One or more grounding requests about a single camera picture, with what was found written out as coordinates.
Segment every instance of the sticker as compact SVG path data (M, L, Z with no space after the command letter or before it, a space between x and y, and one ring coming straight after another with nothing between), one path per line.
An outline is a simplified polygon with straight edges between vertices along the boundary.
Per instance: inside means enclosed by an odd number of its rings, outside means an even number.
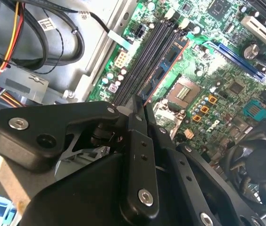
M39 20L38 23L41 25L41 27L43 28L45 32L51 31L57 28L50 17L43 19L43 20Z

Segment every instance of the round hole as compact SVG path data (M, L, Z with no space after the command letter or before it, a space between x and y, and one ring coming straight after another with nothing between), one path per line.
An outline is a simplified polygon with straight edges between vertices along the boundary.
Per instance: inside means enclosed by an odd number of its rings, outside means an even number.
M251 226L251 223L244 216L240 216L240 219L245 226Z
M56 139L48 134L41 134L37 137L37 143L43 148L53 148L57 145Z
M144 161L147 161L148 160L148 157L144 154L141 155L141 159L144 160Z
M130 14L129 14L128 12L126 12L126 13L124 14L123 19L124 19L124 20L127 20L127 19L129 18L129 15L130 15Z

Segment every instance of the fan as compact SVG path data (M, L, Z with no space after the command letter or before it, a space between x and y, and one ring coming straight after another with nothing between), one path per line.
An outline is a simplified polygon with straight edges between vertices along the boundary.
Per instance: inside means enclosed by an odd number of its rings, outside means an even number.
M228 150L224 166L226 175L249 206L257 213L266 211L266 120ZM255 187L259 200L250 189Z

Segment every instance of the red wire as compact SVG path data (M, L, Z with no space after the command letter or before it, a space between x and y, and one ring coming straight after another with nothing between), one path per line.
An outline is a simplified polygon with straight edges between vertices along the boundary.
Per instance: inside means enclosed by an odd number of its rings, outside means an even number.
M15 47L15 45L16 45L16 42L17 42L17 39L18 39L18 36L19 36L19 33L20 33L20 29L21 29L21 25L22 25L22 23L23 23L23 20L24 20L23 13L21 13L21 15L20 15L19 25L18 25L18 27L17 27L17 31L16 31L16 34L15 34L15 38L14 38L14 41L13 41L13 43L12 43L12 47L11 47L11 48L12 48L12 51L9 53L8 58L7 58L8 61L10 60L10 57L11 57L13 51L14 51L14 47ZM2 68L2 70L4 70L4 69L7 67L7 64L8 64L8 63L5 62L5 64L4 64L3 68Z

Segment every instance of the screw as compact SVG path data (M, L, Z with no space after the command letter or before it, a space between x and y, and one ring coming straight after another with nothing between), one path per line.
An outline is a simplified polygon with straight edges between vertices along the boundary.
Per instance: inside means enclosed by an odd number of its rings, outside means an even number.
M115 111L110 107L108 107L108 111L110 111L111 113L115 113Z
M153 199L152 194L149 191L147 191L146 189L139 190L138 198L146 206L151 206L154 203L154 199Z
M25 130L28 128L28 121L22 118L13 118L8 122L9 126L17 130Z
M188 152L191 152L191 148L190 148L190 147L185 146L185 149L186 149Z
M163 134L166 134L166 130L164 128L159 128L160 132L162 132Z
M137 118L138 121L142 121L142 118L139 117L138 115L135 116Z
M206 213L201 213L200 219L205 226L213 226L214 225L212 219Z
M252 222L254 222L256 226L261 226L260 223L256 219L252 218L251 220Z

